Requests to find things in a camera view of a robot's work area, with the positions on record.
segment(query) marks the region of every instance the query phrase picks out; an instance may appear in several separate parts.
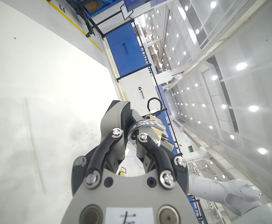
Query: small black hole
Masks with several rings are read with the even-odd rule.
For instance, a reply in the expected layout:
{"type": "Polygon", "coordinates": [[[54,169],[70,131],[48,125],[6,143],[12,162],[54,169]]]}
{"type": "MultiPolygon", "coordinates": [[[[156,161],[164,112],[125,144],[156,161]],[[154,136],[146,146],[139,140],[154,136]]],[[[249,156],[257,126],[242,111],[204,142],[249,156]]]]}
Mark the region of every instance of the small black hole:
{"type": "Polygon", "coordinates": [[[149,177],[148,179],[147,179],[147,185],[149,186],[149,187],[155,187],[156,186],[156,180],[155,180],[155,178],[154,177],[149,177]]]}
{"type": "Polygon", "coordinates": [[[111,187],[113,184],[113,179],[111,177],[107,177],[105,180],[104,180],[104,186],[105,187],[111,187]]]}

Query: blue panel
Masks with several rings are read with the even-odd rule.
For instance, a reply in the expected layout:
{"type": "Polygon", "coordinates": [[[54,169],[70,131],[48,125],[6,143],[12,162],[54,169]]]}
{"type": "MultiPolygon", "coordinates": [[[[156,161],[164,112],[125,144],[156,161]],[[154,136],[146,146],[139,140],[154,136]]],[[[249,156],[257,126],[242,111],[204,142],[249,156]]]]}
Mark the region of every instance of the blue panel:
{"type": "Polygon", "coordinates": [[[112,31],[106,35],[106,38],[120,76],[146,66],[131,23],[112,31]]]}

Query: white label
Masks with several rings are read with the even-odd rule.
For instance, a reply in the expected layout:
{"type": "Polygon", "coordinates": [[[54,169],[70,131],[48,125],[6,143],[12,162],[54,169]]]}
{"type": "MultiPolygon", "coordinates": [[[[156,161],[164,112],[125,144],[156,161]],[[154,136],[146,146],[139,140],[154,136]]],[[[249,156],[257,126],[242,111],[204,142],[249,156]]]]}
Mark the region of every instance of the white label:
{"type": "Polygon", "coordinates": [[[153,208],[106,208],[105,224],[154,224],[153,208]]]}

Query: joyson logo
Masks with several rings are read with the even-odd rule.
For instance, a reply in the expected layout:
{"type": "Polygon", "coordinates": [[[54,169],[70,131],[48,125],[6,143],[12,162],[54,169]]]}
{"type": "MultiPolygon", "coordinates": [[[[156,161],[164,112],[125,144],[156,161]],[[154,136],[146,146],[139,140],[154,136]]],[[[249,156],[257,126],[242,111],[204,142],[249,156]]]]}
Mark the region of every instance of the joyson logo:
{"type": "Polygon", "coordinates": [[[138,91],[139,91],[140,96],[144,99],[144,94],[143,94],[143,91],[142,91],[142,87],[138,87],[138,91]]]}
{"type": "Polygon", "coordinates": [[[128,49],[126,48],[126,44],[125,43],[123,43],[123,47],[124,47],[124,49],[126,51],[126,54],[128,55],[128,49]]]}

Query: cardboard box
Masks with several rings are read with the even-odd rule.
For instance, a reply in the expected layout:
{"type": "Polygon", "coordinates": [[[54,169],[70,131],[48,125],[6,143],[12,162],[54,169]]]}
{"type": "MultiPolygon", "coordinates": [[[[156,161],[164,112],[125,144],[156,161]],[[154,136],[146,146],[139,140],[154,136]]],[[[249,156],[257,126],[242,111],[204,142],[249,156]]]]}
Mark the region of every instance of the cardboard box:
{"type": "Polygon", "coordinates": [[[90,12],[94,12],[95,10],[99,9],[99,7],[97,6],[97,4],[96,4],[96,2],[94,0],[90,1],[85,6],[90,12]]]}

